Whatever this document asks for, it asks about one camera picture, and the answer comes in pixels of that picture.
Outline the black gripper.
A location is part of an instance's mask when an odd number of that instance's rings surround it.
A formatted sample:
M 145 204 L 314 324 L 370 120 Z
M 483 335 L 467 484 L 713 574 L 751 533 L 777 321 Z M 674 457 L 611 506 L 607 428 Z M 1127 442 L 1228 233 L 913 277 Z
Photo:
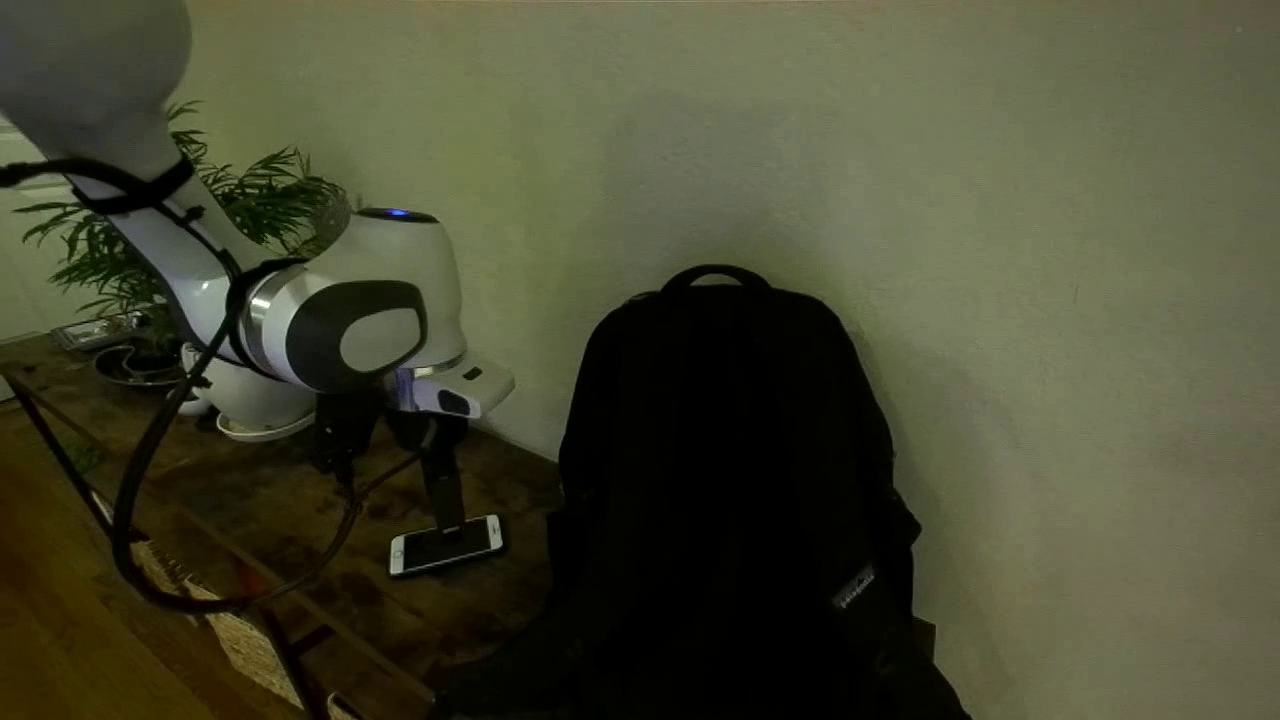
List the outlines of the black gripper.
M 340 388 L 315 398 L 314 463 L 352 472 L 384 428 L 425 469 L 427 510 L 439 533 L 466 530 L 455 449 L 466 421 L 449 411 L 401 409 L 384 388 Z

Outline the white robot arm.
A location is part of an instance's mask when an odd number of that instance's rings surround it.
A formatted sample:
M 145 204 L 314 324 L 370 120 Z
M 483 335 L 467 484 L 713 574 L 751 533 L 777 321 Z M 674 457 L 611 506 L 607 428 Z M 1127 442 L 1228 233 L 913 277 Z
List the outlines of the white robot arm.
M 64 178 L 226 363 L 309 394 L 384 383 L 401 411 L 478 421 L 445 223 L 356 210 L 314 259 L 257 245 L 169 132 L 188 55 L 185 0 L 0 0 L 0 113 L 39 148 L 4 179 Z

